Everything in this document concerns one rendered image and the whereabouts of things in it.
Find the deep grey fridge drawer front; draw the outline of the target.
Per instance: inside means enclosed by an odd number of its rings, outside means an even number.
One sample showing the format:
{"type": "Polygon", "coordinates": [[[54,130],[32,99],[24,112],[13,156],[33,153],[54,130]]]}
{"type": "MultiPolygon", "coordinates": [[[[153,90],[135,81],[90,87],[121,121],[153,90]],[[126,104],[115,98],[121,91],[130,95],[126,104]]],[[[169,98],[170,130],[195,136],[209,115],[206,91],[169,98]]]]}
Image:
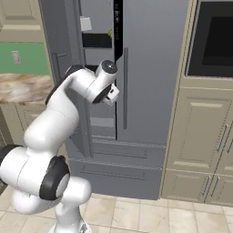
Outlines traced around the deep grey fridge drawer front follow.
{"type": "Polygon", "coordinates": [[[92,163],[83,159],[69,160],[69,165],[73,176],[85,178],[91,183],[93,193],[122,198],[158,199],[162,175],[160,167],[117,166],[92,163]],[[81,174],[82,170],[123,174],[144,173],[145,180],[81,174]]]}

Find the white carton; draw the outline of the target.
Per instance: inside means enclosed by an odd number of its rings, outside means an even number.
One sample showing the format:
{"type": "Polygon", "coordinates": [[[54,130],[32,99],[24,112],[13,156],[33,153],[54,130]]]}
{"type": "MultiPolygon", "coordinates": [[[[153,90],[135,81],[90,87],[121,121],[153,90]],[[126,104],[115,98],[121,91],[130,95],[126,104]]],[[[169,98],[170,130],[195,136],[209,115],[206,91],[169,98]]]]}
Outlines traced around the white carton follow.
{"type": "Polygon", "coordinates": [[[92,30],[91,19],[89,17],[81,16],[80,17],[80,25],[81,25],[82,32],[92,30]]]}

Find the beige base cupboard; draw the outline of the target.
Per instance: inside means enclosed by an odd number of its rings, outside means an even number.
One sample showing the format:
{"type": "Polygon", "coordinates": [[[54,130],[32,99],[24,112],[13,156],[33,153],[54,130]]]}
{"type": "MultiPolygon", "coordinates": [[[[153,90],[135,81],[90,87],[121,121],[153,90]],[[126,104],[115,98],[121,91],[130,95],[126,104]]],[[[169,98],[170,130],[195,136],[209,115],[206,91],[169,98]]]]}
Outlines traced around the beige base cupboard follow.
{"type": "Polygon", "coordinates": [[[43,103],[36,102],[2,102],[0,107],[13,142],[17,145],[25,144],[24,133],[26,129],[46,108],[43,103]]]}

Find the shallow grey fridge drawer front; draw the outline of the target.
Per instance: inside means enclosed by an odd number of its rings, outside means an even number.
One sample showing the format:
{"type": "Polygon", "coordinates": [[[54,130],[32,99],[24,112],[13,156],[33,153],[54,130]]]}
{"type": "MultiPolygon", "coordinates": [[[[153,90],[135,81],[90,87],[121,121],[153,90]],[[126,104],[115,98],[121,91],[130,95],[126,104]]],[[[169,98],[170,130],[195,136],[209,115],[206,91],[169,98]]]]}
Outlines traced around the shallow grey fridge drawer front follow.
{"type": "Polygon", "coordinates": [[[94,158],[102,162],[115,163],[120,165],[135,165],[143,167],[163,167],[165,157],[164,146],[155,146],[138,143],[127,143],[119,141],[97,140],[93,141],[94,158]],[[96,150],[110,151],[147,151],[147,158],[119,157],[104,154],[96,154],[96,150]]]}

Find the beige wall cupboard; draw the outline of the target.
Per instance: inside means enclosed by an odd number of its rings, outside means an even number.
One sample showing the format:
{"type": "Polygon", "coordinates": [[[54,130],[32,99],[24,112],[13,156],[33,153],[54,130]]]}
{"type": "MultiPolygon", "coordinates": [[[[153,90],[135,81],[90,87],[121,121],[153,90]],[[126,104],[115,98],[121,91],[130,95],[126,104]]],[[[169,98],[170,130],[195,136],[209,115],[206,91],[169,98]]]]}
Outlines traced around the beige wall cupboard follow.
{"type": "Polygon", "coordinates": [[[0,42],[43,41],[38,0],[0,0],[0,42]]]}

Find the white wall socket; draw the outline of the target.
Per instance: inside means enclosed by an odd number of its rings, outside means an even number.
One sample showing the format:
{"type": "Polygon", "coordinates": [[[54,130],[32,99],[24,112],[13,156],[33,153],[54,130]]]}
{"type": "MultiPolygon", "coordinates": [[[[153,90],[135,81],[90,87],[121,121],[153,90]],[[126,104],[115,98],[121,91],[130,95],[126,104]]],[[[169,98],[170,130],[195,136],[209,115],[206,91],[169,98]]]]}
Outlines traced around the white wall socket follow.
{"type": "Polygon", "coordinates": [[[11,54],[12,54],[12,57],[14,59],[14,63],[17,64],[17,65],[20,65],[21,64],[21,59],[20,59],[19,52],[18,51],[12,51],[11,54]]]}

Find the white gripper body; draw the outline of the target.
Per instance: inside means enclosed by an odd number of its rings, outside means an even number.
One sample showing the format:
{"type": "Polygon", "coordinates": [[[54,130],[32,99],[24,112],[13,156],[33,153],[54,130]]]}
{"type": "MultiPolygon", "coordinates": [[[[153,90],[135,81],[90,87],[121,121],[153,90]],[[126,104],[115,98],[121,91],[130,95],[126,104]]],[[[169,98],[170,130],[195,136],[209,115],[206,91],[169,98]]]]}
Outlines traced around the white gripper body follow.
{"type": "Polygon", "coordinates": [[[107,96],[105,99],[104,99],[104,102],[109,105],[109,106],[113,106],[115,104],[115,102],[117,101],[117,97],[114,96],[113,98],[110,98],[109,96],[107,96]]]}

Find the black built-in oven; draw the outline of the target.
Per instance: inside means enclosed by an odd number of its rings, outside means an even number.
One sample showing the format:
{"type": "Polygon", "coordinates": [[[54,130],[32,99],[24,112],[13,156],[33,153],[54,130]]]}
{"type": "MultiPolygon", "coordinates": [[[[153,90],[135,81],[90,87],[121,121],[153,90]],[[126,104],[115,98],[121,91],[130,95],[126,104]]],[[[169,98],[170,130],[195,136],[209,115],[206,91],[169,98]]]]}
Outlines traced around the black built-in oven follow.
{"type": "Polygon", "coordinates": [[[233,0],[197,0],[186,75],[233,78],[233,0]]]}

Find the low beige cupboard door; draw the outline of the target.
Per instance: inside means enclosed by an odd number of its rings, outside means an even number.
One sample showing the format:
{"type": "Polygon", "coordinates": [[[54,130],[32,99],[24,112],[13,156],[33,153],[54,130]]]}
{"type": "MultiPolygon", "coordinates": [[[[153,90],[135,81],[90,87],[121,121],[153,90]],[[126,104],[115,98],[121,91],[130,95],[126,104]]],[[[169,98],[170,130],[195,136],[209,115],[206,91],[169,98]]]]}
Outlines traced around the low beige cupboard door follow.
{"type": "Polygon", "coordinates": [[[208,176],[213,176],[198,172],[188,172],[174,169],[167,169],[162,187],[161,197],[166,199],[175,199],[187,202],[203,203],[208,192],[204,196],[202,191],[206,185],[208,176]]]}
{"type": "Polygon", "coordinates": [[[206,204],[232,207],[233,208],[233,177],[215,175],[208,189],[208,194],[205,199],[206,204]],[[210,196],[213,187],[217,181],[217,176],[220,177],[213,197],[210,196]]]}

